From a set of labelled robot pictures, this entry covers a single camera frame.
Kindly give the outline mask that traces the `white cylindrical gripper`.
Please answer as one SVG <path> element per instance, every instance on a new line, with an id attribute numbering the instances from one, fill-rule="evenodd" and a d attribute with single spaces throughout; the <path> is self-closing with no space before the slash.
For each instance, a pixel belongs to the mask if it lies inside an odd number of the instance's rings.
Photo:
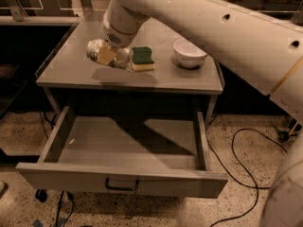
<path id="1" fill-rule="evenodd" d="M 108 65 L 117 54 L 116 48 L 129 46 L 148 16 L 124 8 L 116 0 L 110 0 L 100 26 L 104 44 L 98 50 L 97 62 Z"/>

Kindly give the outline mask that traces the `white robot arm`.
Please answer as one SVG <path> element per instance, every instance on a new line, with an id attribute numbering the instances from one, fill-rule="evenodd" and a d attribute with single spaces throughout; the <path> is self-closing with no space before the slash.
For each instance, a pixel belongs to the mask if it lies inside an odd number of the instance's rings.
<path id="1" fill-rule="evenodd" d="M 101 35 L 128 46 L 149 18 L 167 25 L 303 124 L 303 30 L 223 0 L 110 0 Z"/>

